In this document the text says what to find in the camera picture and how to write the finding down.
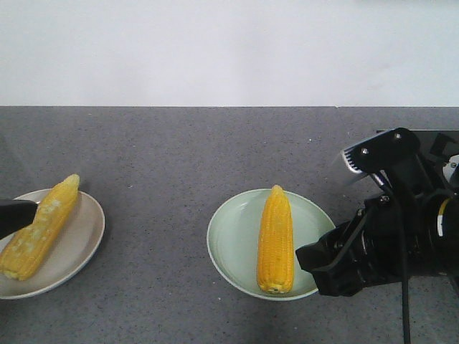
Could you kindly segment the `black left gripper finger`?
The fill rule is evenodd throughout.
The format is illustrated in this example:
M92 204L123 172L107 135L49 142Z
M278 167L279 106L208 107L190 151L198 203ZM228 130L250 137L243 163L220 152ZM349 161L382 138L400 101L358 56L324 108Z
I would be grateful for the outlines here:
M0 238L3 239L34 221L37 203L28 200L2 199L0 209Z

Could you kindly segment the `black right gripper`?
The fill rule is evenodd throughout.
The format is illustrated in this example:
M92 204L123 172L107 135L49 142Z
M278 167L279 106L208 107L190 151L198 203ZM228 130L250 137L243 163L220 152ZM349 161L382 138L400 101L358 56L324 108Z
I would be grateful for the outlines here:
M376 285L405 285L412 276L441 275L444 203L444 196L433 196L409 209L388 195L370 199L351 221L296 249L300 268L312 271L320 295L331 297L351 297ZM336 267L326 266L335 257Z

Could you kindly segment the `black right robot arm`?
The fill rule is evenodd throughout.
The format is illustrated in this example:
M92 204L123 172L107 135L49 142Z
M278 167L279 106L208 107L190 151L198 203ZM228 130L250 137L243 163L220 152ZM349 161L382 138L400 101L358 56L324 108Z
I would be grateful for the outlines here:
M295 254L322 295L355 295L413 276L458 276L458 197L418 157L371 173L382 193Z

